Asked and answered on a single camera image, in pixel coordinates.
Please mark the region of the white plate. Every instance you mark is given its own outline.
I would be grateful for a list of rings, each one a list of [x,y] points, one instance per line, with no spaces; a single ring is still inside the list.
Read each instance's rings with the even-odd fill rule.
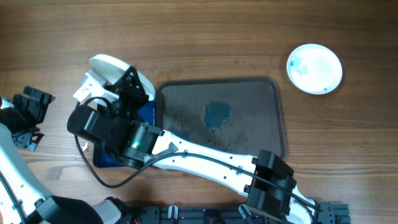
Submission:
[[[319,44],[303,44],[294,49],[287,58],[286,72],[295,87],[311,95],[331,93],[343,79],[337,55]]]
[[[105,77],[111,84],[115,84],[130,67],[128,63],[105,54],[98,54],[92,57],[90,59],[90,65],[98,75]],[[137,71],[137,74],[146,94],[149,96],[149,101],[154,101],[154,85],[140,71]]]

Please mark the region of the brown serving tray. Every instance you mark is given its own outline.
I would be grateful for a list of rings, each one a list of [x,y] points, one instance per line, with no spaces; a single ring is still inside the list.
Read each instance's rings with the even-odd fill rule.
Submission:
[[[279,90],[268,77],[165,82],[156,91],[155,124],[231,154],[286,153]]]

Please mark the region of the black water basin tray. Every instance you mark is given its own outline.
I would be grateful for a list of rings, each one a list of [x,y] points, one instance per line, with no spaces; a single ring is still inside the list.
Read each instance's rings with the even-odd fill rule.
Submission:
[[[155,124],[155,101],[149,101],[138,111],[138,115],[144,122]],[[99,147],[94,146],[93,164],[97,168],[123,167],[116,159],[108,156]]]

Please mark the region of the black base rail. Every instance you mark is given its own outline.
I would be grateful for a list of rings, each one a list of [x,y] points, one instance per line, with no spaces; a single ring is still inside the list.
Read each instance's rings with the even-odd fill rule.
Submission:
[[[316,213],[310,218],[310,223],[316,224],[350,224],[351,217],[346,204],[333,205],[321,203],[322,213]],[[141,207],[134,208],[134,216],[130,224],[288,224],[288,220],[277,221],[260,216],[254,212],[239,207]]]

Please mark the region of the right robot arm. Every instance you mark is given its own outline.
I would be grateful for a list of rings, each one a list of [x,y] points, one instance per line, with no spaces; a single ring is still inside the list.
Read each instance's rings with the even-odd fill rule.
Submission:
[[[67,129],[137,172],[154,166],[210,179],[246,197],[246,206],[278,221],[313,223],[321,208],[297,189],[294,172],[279,156],[229,154],[186,141],[145,123],[147,79],[129,67],[114,81],[89,71],[74,95]]]

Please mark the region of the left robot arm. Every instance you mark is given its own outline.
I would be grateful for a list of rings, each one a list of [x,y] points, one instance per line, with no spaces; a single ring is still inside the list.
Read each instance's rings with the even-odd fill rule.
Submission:
[[[43,134],[38,128],[54,96],[25,86],[12,101],[1,103],[1,202],[8,223],[102,223],[86,202],[55,196],[31,171],[18,147],[35,149]]]

